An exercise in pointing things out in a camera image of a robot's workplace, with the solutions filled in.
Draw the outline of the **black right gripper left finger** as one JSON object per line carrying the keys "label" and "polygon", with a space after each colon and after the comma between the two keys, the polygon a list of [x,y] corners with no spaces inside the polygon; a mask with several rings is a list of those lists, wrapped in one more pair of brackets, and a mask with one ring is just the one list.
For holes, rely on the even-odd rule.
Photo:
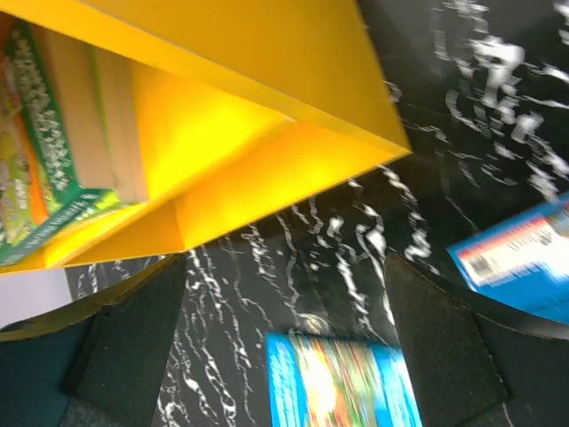
{"label": "black right gripper left finger", "polygon": [[185,292],[173,254],[1,330],[3,426],[149,426]]}

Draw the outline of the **green 104-Storey Treehouse book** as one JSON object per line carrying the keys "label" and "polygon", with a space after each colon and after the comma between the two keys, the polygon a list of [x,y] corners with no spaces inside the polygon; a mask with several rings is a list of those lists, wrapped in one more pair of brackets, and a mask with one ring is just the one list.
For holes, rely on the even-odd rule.
{"label": "green 104-Storey Treehouse book", "polygon": [[84,45],[11,18],[1,42],[1,264],[12,266],[114,197]]}

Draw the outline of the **lime green 65-Storey Treehouse book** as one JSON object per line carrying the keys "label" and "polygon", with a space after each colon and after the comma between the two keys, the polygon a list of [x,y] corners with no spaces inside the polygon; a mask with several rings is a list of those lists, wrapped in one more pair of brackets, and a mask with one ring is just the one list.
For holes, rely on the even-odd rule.
{"label": "lime green 65-Storey Treehouse book", "polygon": [[126,205],[146,202],[148,184],[140,151],[131,61],[98,47],[91,49],[91,59],[117,197]]}

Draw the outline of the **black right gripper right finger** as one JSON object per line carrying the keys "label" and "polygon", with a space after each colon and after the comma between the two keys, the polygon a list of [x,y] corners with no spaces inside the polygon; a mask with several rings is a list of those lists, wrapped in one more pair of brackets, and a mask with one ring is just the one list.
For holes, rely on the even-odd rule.
{"label": "black right gripper right finger", "polygon": [[397,254],[385,286],[425,426],[566,426],[568,327]]}

